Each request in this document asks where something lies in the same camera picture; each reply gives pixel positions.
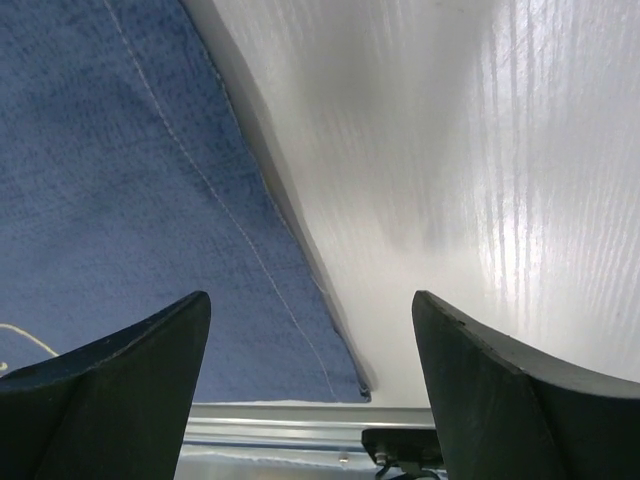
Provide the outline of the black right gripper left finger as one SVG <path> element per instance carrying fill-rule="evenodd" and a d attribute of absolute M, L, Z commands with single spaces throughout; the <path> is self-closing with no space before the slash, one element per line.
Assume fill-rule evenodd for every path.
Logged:
<path fill-rule="evenodd" d="M 211 321 L 196 291 L 1 379 L 4 479 L 171 479 Z"/>

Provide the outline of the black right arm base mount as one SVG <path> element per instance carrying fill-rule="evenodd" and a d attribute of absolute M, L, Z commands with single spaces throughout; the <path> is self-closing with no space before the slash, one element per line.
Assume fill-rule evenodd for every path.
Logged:
<path fill-rule="evenodd" d="M 361 444 L 379 467 L 375 479 L 385 479 L 399 469 L 394 479 L 440 479 L 445 463 L 434 429 L 367 428 Z"/>

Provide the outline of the blue denim placemat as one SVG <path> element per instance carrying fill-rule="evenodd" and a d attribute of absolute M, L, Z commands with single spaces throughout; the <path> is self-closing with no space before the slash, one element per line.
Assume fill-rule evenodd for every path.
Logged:
<path fill-rule="evenodd" d="M 179 1 L 1 5 L 1 370 L 212 304 L 198 402 L 370 398 Z"/>

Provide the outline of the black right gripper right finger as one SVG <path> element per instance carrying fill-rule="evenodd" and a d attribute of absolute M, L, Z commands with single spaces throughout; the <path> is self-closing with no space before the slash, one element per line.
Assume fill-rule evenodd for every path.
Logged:
<path fill-rule="evenodd" d="M 637 383 L 546 354 L 427 291 L 412 318 L 450 478 L 638 478 Z"/>

